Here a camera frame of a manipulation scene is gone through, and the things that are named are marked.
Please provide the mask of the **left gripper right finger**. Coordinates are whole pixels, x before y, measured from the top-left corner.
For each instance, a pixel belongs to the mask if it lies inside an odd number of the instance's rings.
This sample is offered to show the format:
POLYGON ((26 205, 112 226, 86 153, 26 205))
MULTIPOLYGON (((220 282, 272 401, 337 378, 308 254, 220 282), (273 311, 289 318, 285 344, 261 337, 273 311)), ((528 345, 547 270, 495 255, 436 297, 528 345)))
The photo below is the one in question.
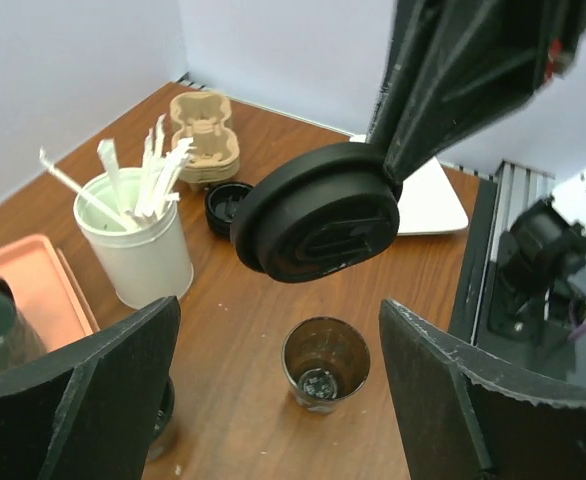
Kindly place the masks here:
POLYGON ((520 368, 382 302, 380 341, 413 479, 586 479, 586 388, 520 368))

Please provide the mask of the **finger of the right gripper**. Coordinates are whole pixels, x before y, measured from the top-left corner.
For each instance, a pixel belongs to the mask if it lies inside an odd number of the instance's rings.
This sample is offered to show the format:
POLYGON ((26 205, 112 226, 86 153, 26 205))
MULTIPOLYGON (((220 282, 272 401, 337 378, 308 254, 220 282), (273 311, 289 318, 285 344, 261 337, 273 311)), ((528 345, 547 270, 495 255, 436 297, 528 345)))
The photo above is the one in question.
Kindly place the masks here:
POLYGON ((384 176, 401 183, 520 109, 570 68, 585 31, 586 1, 395 2, 368 136, 384 176))

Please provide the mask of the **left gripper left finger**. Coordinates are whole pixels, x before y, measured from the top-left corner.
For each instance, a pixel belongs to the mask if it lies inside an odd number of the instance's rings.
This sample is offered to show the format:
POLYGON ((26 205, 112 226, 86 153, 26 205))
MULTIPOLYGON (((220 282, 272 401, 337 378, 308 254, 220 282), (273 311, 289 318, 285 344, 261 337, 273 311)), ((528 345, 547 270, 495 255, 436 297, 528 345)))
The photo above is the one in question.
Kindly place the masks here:
POLYGON ((180 324, 176 298, 0 373, 0 479, 139 479, 180 324))

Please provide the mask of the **black plastic cup stack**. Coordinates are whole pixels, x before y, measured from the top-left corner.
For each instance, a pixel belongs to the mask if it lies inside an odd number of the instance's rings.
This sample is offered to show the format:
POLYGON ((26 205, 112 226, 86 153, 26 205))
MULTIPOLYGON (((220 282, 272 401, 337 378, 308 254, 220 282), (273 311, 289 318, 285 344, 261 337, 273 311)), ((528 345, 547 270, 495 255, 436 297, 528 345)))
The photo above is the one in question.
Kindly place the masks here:
POLYGON ((178 427, 173 416, 174 407, 174 383, 171 378, 168 378, 155 420, 152 442, 146 457, 147 463, 153 462, 166 454, 176 442, 178 427))

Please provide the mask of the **black cup lid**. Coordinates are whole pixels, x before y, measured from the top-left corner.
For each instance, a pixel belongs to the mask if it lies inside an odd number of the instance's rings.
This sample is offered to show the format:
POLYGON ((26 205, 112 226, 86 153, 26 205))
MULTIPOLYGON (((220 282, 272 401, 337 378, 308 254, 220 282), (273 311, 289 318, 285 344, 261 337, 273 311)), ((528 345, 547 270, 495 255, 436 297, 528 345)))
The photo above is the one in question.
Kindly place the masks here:
POLYGON ((382 253, 397 235, 401 190, 384 160, 372 145, 343 142, 271 172, 232 220, 240 261, 278 282, 303 283, 382 253))

